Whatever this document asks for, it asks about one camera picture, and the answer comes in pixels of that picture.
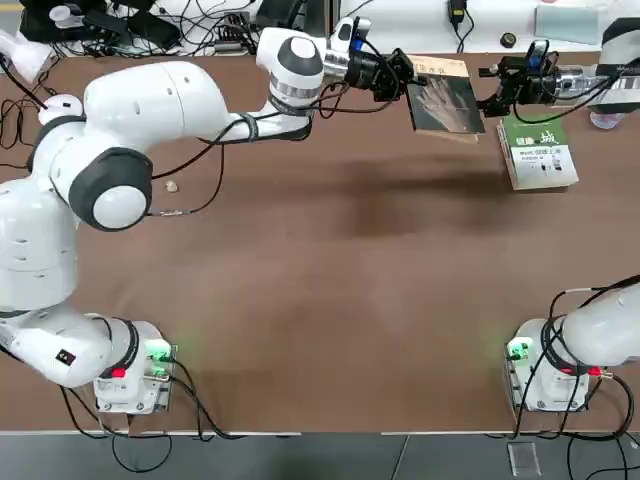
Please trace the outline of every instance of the wire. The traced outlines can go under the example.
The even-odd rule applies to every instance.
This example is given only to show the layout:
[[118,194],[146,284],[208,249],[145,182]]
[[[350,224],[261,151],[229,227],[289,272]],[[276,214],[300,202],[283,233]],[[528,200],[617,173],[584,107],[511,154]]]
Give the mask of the wire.
[[25,87],[18,79],[16,79],[16,77],[13,76],[13,74],[11,73],[11,71],[9,70],[9,67],[7,67],[7,65],[5,65],[5,61],[7,57],[0,55],[0,68],[2,68],[2,70],[4,71],[4,73],[7,75],[7,77],[9,77],[9,80],[11,80],[14,85],[16,87],[18,87],[20,90],[22,90],[22,92],[31,99],[31,101],[33,101],[33,103],[35,103],[38,107],[42,108],[43,110],[47,109],[47,106],[42,102],[42,100],[40,100],[38,97],[36,97],[31,90],[29,90],[27,87]]
[[178,385],[180,388],[182,388],[185,391],[185,393],[187,395],[189,395],[191,397],[191,399],[198,406],[199,412],[200,411],[202,412],[202,414],[206,418],[207,422],[209,422],[209,425],[211,426],[211,430],[213,430],[216,433],[217,436],[219,436],[223,440],[240,440],[242,438],[246,438],[245,435],[230,435],[230,434],[222,431],[220,429],[220,427],[218,427],[218,425],[216,425],[216,423],[212,420],[211,415],[209,415],[209,412],[207,411],[205,406],[200,401],[200,398],[198,397],[198,395],[196,395],[196,393],[191,389],[191,387],[189,387],[182,380],[180,380],[179,378],[176,378],[174,376],[169,377],[169,381],[173,382],[175,385]]
[[[632,435],[630,435],[629,433],[625,433],[625,435],[629,437],[634,444],[638,445],[638,441]],[[572,438],[569,440],[569,443],[567,444],[566,463],[567,463],[567,472],[569,474],[570,480],[575,480],[575,477],[573,476],[573,468],[572,468],[572,462],[571,462],[571,447],[573,446],[574,441],[575,439]],[[624,478],[625,480],[627,480],[629,478],[630,471],[640,470],[640,465],[629,467],[627,463],[627,455],[624,452],[624,448],[622,446],[622,443],[620,442],[620,439],[616,439],[616,443],[618,445],[618,449],[620,450],[620,456],[622,457],[622,465],[623,465],[622,468],[601,468],[600,470],[596,470],[595,472],[590,473],[585,480],[591,480],[591,478],[595,477],[596,475],[599,475],[601,473],[608,473],[608,472],[624,472]]]
[[347,13],[346,15],[343,16],[344,17],[349,17],[351,15],[353,15],[354,13],[356,13],[358,10],[360,10],[361,8],[369,5],[371,2],[373,2],[373,0],[365,0],[364,2],[362,2],[360,5],[358,5],[356,8],[354,8],[353,10],[351,10],[349,13]]
[[165,435],[165,437],[169,440],[169,447],[167,448],[167,453],[165,454],[164,458],[162,460],[160,460],[159,463],[153,465],[152,467],[148,467],[148,468],[132,468],[132,467],[129,467],[129,466],[125,465],[124,462],[122,460],[120,460],[120,457],[118,456],[118,452],[116,452],[116,438],[118,438],[118,435],[114,435],[114,436],[111,437],[111,453],[113,453],[113,458],[116,460],[116,462],[118,462],[118,465],[120,465],[122,468],[124,468],[127,472],[131,472],[131,473],[149,473],[149,472],[153,472],[155,470],[158,470],[165,463],[167,463],[167,460],[169,460],[169,457],[171,456],[171,452],[173,450],[173,439],[171,438],[171,435]]
[[618,429],[611,434],[602,435],[602,436],[582,435],[580,433],[563,433],[563,435],[570,438],[575,438],[578,440],[587,440],[590,442],[608,442],[611,440],[616,440],[620,438],[622,435],[624,435],[625,433],[627,433],[627,431],[629,430],[629,427],[631,426],[631,422],[633,421],[633,416],[635,415],[635,398],[633,395],[633,391],[631,390],[631,387],[629,387],[629,384],[625,382],[622,378],[620,378],[618,375],[612,374],[611,380],[613,380],[618,385],[620,385],[620,387],[624,390],[624,393],[627,397],[627,413],[625,415],[624,420],[618,427]]
[[218,184],[216,185],[216,189],[213,191],[213,195],[211,195],[209,200],[207,200],[205,203],[203,203],[199,207],[189,210],[190,214],[201,212],[202,210],[204,210],[205,208],[207,208],[209,205],[213,203],[213,201],[216,199],[216,197],[220,193],[220,190],[222,189],[223,179],[224,179],[224,145],[220,145],[220,174],[218,176]]
[[324,89],[322,90],[322,92],[320,93],[320,116],[322,118],[324,118],[325,120],[329,120],[331,117],[333,117],[336,114],[336,111],[329,111],[329,113],[325,113],[325,109],[322,106],[322,102],[326,99],[324,99],[323,97],[325,97],[325,95],[327,94],[327,92],[334,92],[335,89],[337,87],[340,87],[340,92],[338,92],[338,96],[337,96],[337,100],[335,101],[335,103],[333,104],[333,108],[338,108],[338,105],[340,105],[340,100],[342,100],[342,96],[347,93],[347,91],[349,90],[349,85],[346,82],[333,82],[328,84],[327,86],[324,87]]
[[[194,395],[197,395],[196,393],[196,384],[193,381],[193,377],[191,376],[191,373],[189,373],[189,370],[187,369],[187,367],[185,367],[181,362],[179,362],[178,360],[176,360],[175,358],[171,360],[173,363],[175,363],[176,365],[178,365],[178,367],[180,367],[180,369],[182,370],[182,373],[184,373],[185,377],[187,377],[187,380],[189,381],[189,386],[191,387],[191,390],[193,390]],[[198,438],[197,440],[200,440],[201,442],[210,442],[211,440],[213,440],[214,438],[216,438],[215,435],[211,435],[209,438],[205,438],[204,437],[204,433],[202,432],[202,419],[200,416],[200,405],[198,405],[196,403],[196,424],[198,427]]]
[[469,27],[469,30],[467,31],[467,33],[464,34],[464,37],[462,37],[462,38],[460,38],[460,34],[458,33],[458,29],[457,28],[455,29],[456,37],[458,37],[458,40],[460,41],[460,43],[458,43],[458,48],[456,50],[456,53],[458,53],[458,54],[464,53],[464,42],[467,40],[469,35],[471,35],[471,32],[473,32],[473,29],[476,28],[476,22],[473,21],[473,17],[469,13],[469,10],[467,10],[465,8],[464,9],[464,13],[467,15],[467,17],[469,17],[469,21],[471,22],[471,26]]
[[[160,468],[162,465],[164,465],[166,463],[166,461],[169,459],[169,457],[171,456],[171,452],[173,450],[173,439],[171,438],[170,435],[167,434],[161,434],[161,435],[128,435],[128,434],[124,434],[124,433],[120,433],[120,432],[116,432],[114,430],[112,430],[111,428],[109,428],[107,425],[103,424],[102,422],[100,422],[100,419],[98,418],[98,416],[89,408],[89,406],[85,403],[84,400],[82,400],[82,398],[80,397],[80,395],[78,395],[78,393],[75,390],[72,389],[66,389],[65,387],[59,385],[58,386],[60,388],[60,392],[62,393],[62,398],[64,400],[64,404],[65,407],[67,408],[67,412],[69,413],[69,417],[71,418],[71,423],[73,423],[73,426],[75,427],[75,429],[83,436],[90,438],[92,440],[105,440],[107,438],[109,438],[108,435],[92,435],[90,433],[88,433],[87,431],[83,430],[80,425],[78,424],[78,420],[76,419],[76,416],[73,412],[73,409],[71,408],[71,404],[69,403],[69,397],[67,396],[67,391],[71,392],[71,394],[76,398],[76,400],[80,403],[80,405],[82,405],[83,409],[89,414],[89,416],[91,416],[91,418],[93,418],[104,430],[106,430],[107,432],[109,432],[111,434],[111,452],[113,453],[113,458],[115,459],[115,461],[125,470],[129,471],[129,472],[133,472],[133,473],[148,473],[148,472],[153,472],[154,470],[157,470],[158,468]],[[132,440],[148,440],[148,439],[154,439],[154,438],[168,438],[169,439],[169,447],[167,449],[167,453],[165,454],[165,456],[163,457],[163,459],[157,463],[156,465],[149,467],[149,468],[144,468],[144,469],[136,469],[136,468],[131,468],[127,465],[125,465],[122,460],[120,460],[120,457],[118,457],[118,453],[116,452],[116,446],[115,446],[115,440],[117,437],[122,437],[122,438],[128,438],[128,439],[132,439]]]

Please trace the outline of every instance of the book cover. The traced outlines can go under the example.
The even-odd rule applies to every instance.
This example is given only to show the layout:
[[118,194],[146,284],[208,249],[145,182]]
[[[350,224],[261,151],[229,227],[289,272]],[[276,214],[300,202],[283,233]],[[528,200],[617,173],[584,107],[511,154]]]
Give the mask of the book cover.
[[560,120],[529,125],[506,117],[497,128],[515,190],[566,187],[578,181]]
[[409,85],[414,131],[476,143],[485,133],[467,66],[461,60],[409,55],[426,85]]

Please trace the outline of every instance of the small white object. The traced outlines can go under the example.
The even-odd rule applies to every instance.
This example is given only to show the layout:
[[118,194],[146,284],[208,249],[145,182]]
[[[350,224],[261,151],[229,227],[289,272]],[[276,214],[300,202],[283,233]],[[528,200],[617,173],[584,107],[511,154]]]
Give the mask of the small white object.
[[147,200],[135,187],[120,185],[110,188],[93,204],[93,216],[107,228],[126,228],[144,215]]
[[38,120],[42,125],[50,122],[54,118],[67,115],[82,115],[82,103],[73,95],[60,94],[45,100],[47,109],[41,108],[38,112]]
[[55,22],[56,27],[74,28],[82,26],[82,18],[71,14],[71,9],[66,5],[58,5],[49,10],[49,18]]
[[176,193],[179,190],[178,184],[173,180],[167,180],[167,183],[165,183],[165,187],[167,189],[167,192],[169,193]]

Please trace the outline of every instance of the electronic device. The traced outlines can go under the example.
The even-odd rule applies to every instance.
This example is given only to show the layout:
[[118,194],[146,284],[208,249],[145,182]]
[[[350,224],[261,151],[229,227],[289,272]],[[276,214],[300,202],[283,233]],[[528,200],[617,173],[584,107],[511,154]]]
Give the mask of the electronic device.
[[449,0],[449,22],[454,30],[458,31],[458,26],[464,20],[464,11],[467,9],[467,0]]
[[106,11],[104,0],[21,0],[24,5],[20,32],[33,42],[58,43],[94,40],[98,36],[82,24],[90,10]]
[[262,27],[291,28],[305,0],[263,0],[255,23]]
[[90,32],[97,35],[109,44],[129,39],[127,21],[97,10],[89,10],[82,19],[83,24]]
[[165,50],[180,42],[180,29],[149,12],[139,10],[127,19],[127,26],[134,35],[149,40]]
[[[605,32],[605,66],[638,56],[637,20]],[[155,373],[157,363],[170,354],[170,345],[151,323],[83,315],[71,306],[69,297],[77,286],[78,223],[118,232],[145,218],[153,170],[145,152],[157,143],[183,137],[216,144],[305,138],[325,76],[373,91],[379,101],[399,99],[408,83],[421,81],[420,75],[400,50],[389,60],[362,52],[359,47],[369,28],[367,21],[345,18],[328,42],[303,32],[264,29],[256,64],[269,73],[269,91],[257,112],[229,112],[216,82],[184,61],[140,65],[93,80],[84,93],[84,112],[80,101],[69,96],[47,100],[29,158],[30,175],[0,185],[0,349],[59,385],[73,388],[93,382],[102,412],[153,411],[166,381]],[[519,76],[529,68],[522,62],[533,64],[534,56],[549,60],[534,44],[526,62],[510,60],[505,63],[515,65],[512,70],[490,70],[501,85],[487,111],[501,111],[505,90],[511,99],[520,97],[521,92],[505,88],[505,82],[537,88],[532,75]],[[555,68],[545,66],[537,76],[542,73],[542,81],[547,81],[551,75],[557,86],[567,77]],[[578,88],[562,82],[560,87]],[[638,89],[622,94],[611,90],[596,104],[626,109],[624,102],[636,104],[637,94]],[[543,95],[535,98],[546,100]],[[565,363],[577,358],[578,363],[618,365],[639,355],[640,286],[621,295],[562,320],[566,351],[558,346],[555,352]],[[518,331],[519,343],[525,343],[520,338],[532,339],[528,355],[541,355],[535,342],[544,341],[543,328],[536,320]],[[561,399],[554,390],[559,365],[550,364],[548,373],[541,374],[538,395]]]
[[156,3],[156,0],[118,0],[113,3],[114,5],[136,8],[138,10],[147,12],[153,6],[153,4]]

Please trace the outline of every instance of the table surface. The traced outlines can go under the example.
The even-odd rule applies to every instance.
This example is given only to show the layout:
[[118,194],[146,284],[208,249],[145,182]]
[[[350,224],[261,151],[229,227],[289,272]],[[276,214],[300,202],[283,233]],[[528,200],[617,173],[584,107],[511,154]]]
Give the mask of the table surface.
[[[466,57],[471,71],[496,59]],[[197,63],[230,110],[262,105],[267,76],[252,58]],[[134,64],[68,59],[49,84],[81,95],[92,78]],[[3,93],[20,96],[0,81]],[[479,97],[495,88],[491,79],[474,82]],[[344,105],[370,102],[350,92]],[[562,289],[637,272],[639,123],[630,116],[602,132],[585,111],[571,115],[564,125],[580,183],[516,194],[494,121],[467,145],[414,134],[404,102],[375,115],[317,118],[305,142],[229,147],[222,194],[198,215],[113,234],[81,226],[73,302],[157,324],[229,430],[508,431],[502,351],[515,329],[544,316]],[[30,118],[27,130],[36,128]],[[184,140],[150,157],[160,172],[199,149]],[[24,162],[27,153],[15,148],[2,160]],[[213,152],[175,175],[179,193],[157,184],[154,207],[199,205],[218,162]],[[20,174],[0,170],[3,179]],[[0,372],[0,430],[72,428],[55,385],[8,358]],[[637,391],[637,368],[620,372]],[[617,427],[623,399],[615,385],[604,390],[569,428]],[[525,418],[528,429],[559,422]],[[193,406],[176,392],[168,415],[140,425],[194,430]]]

